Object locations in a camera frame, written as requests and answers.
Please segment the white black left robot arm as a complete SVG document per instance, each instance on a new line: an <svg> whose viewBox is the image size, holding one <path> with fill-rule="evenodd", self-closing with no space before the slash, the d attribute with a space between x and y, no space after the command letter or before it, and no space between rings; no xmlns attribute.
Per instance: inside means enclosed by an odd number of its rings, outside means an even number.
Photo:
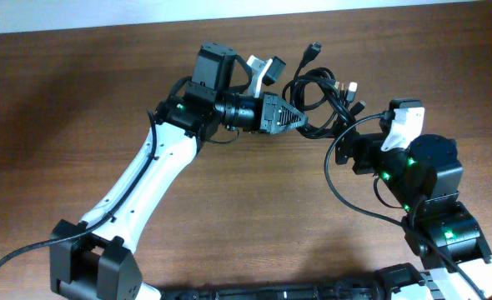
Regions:
<svg viewBox="0 0 492 300"><path fill-rule="evenodd" d="M49 248L52 291L66 299L160 299L134 258L149 218L219 126L279 134L305 124L302 112L262 89L285 66L279 57L243 59L225 45L203 44L193 74L150 113L145 143L113 188L79 223L62 220L53 229L62 241Z"/></svg>

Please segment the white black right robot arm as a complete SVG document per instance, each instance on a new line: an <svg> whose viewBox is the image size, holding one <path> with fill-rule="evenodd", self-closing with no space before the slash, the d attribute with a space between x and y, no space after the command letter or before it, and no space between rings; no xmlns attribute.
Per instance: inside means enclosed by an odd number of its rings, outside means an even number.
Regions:
<svg viewBox="0 0 492 300"><path fill-rule="evenodd" d="M452 139L425 134L383 150L387 135L349 129L324 159L376 175L406 214L397 222L425 273L445 299L492 297L492 252L475 217L459 201L464 168Z"/></svg>

